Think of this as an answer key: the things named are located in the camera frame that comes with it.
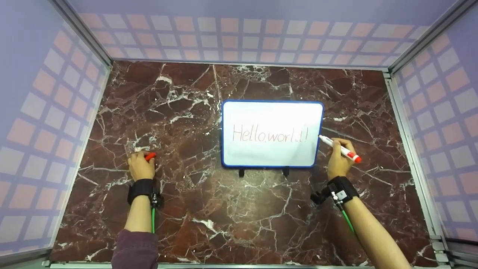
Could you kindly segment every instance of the small whiteboard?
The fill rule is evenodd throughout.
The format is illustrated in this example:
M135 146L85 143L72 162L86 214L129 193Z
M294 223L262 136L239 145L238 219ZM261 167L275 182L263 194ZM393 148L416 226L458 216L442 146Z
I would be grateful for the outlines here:
M323 114L315 101L223 102L223 166L313 166Z

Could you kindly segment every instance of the enclosure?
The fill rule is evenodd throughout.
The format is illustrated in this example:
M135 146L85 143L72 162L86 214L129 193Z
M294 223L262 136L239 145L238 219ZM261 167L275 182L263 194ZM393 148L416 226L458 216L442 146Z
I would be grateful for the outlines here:
M311 169L220 161L226 100L321 101L416 268L477 266L475 0L6 0L0 265L111 268L125 145L156 152L159 268L372 268Z

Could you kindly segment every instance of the marker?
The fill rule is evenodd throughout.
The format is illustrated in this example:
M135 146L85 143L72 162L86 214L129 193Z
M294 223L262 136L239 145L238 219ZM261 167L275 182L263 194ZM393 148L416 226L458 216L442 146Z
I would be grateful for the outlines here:
M144 157L144 159L149 162L149 160L151 160L152 158L156 157L156 153L154 152L151 152L150 154L148 154L147 156Z
M328 138L327 136L319 135L320 140L322 140L324 143L326 143L329 146L332 146L332 143L334 142L332 139ZM346 156L347 158L351 159L355 163L359 163L362 161L362 158L360 158L359 155L351 152L347 148L340 146L340 153L342 155Z

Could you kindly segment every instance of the handwritten text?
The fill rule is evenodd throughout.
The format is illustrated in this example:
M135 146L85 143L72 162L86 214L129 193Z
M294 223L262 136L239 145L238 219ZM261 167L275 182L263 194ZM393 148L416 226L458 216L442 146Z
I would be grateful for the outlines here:
M234 125L232 141L301 143L307 140L308 135L309 127L271 133L262 130L259 124L253 124L251 127Z

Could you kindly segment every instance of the red marble tabletop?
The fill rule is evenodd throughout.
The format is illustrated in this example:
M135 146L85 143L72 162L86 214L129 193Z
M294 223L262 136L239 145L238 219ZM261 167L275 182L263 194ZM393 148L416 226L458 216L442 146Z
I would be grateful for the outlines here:
M349 175L362 200L411 263L436 265L381 72L159 62L114 64L51 260L111 259L130 140L157 153L159 262L369 264L332 202L309 199L326 184L324 143L313 168L288 178L222 168L226 99L321 101L322 134L351 140L363 159Z

